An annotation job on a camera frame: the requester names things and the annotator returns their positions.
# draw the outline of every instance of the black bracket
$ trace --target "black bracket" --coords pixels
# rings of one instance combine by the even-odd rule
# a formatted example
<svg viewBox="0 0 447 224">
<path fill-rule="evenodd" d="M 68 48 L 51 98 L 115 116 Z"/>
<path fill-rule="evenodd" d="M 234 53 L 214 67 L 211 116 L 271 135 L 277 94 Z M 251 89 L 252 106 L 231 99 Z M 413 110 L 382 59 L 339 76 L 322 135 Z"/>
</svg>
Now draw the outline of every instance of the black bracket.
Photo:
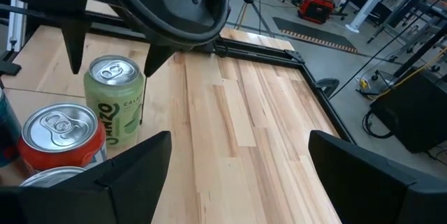
<svg viewBox="0 0 447 224">
<path fill-rule="evenodd" d="M 22 69 L 22 67 L 11 62 L 16 55 L 17 52 L 5 50 L 0 56 L 0 75 L 5 74 L 15 76 L 19 73 L 19 70 Z"/>
<path fill-rule="evenodd" d="M 335 78 L 323 78 L 322 80 L 315 82 L 315 86 L 322 89 L 327 97 L 330 97 L 334 93 L 339 84 L 340 81 Z"/>
<path fill-rule="evenodd" d="M 301 57 L 301 54 L 296 52 L 295 50 L 284 50 L 284 52 L 290 56 L 292 59 L 295 59 L 300 64 L 305 64 L 305 60 Z"/>
</svg>

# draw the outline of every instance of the floor mat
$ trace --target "floor mat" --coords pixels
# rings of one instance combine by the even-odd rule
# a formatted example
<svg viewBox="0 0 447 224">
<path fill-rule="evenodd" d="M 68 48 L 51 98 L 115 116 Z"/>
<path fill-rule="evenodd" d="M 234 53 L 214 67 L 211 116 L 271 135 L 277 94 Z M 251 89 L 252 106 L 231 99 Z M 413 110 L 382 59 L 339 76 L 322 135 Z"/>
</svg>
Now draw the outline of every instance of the floor mat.
<svg viewBox="0 0 447 224">
<path fill-rule="evenodd" d="M 354 45 L 352 45 L 352 43 L 343 36 L 321 31 L 319 29 L 311 28 L 296 22 L 290 22 L 279 17 L 273 17 L 273 20 L 282 33 L 289 35 L 292 38 L 296 38 L 297 40 L 307 43 L 313 43 L 336 50 L 358 54 L 358 51 Z"/>
</svg>

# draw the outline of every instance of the white cylinder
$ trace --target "white cylinder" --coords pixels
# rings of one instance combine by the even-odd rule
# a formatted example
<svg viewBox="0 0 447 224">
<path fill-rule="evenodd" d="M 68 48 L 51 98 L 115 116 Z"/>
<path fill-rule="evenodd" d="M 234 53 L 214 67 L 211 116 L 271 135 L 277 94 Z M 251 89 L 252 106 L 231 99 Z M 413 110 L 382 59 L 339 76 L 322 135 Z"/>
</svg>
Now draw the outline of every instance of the white cylinder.
<svg viewBox="0 0 447 224">
<path fill-rule="evenodd" d="M 372 9 L 377 5 L 381 0 L 368 0 L 365 5 L 358 11 L 356 17 L 350 24 L 346 24 L 346 28 L 348 28 L 352 32 L 358 33 L 358 27 L 365 21 L 366 17 L 371 13 Z"/>
</svg>

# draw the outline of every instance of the red can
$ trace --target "red can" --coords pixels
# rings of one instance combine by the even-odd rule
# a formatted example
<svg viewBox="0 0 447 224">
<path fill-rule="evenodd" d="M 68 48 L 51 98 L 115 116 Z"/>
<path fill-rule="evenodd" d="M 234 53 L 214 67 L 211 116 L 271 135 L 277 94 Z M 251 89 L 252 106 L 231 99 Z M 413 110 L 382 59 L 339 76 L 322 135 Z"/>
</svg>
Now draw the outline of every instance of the red can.
<svg viewBox="0 0 447 224">
<path fill-rule="evenodd" d="M 88 169 L 107 159 L 104 125 L 92 110 L 73 103 L 32 114 L 23 125 L 18 147 L 36 171 L 61 166 Z"/>
</svg>

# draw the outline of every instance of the wood plank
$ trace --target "wood plank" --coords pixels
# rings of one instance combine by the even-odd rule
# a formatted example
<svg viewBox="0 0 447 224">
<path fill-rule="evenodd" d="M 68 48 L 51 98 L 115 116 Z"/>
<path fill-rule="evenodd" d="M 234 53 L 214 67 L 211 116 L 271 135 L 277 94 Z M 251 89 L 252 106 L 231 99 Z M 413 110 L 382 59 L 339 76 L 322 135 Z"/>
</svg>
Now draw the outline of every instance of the wood plank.
<svg viewBox="0 0 447 224">
<path fill-rule="evenodd" d="M 109 5 L 101 3 L 100 1 L 88 0 L 85 9 L 96 13 L 118 16 Z"/>
<path fill-rule="evenodd" d="M 292 49 L 289 42 L 243 31 L 221 34 Z M 104 54 L 142 66 L 148 48 L 89 34 L 81 71 Z M 15 60 L 22 65 L 19 75 L 2 77 L 22 123 L 52 103 L 85 103 L 82 74 L 72 75 L 67 59 L 60 30 L 41 27 Z M 138 139 L 108 155 L 160 130 L 172 133 L 153 223 L 339 223 L 307 151 L 310 130 L 336 132 L 298 70 L 176 53 L 146 87 Z"/>
<path fill-rule="evenodd" d="M 257 223 L 240 158 L 221 158 L 220 171 L 222 188 L 226 191 L 223 194 L 225 223 Z"/>
<path fill-rule="evenodd" d="M 254 140 L 250 118 L 239 85 L 233 80 L 222 81 L 237 144 L 240 147 L 255 147 L 256 141 Z"/>
</svg>

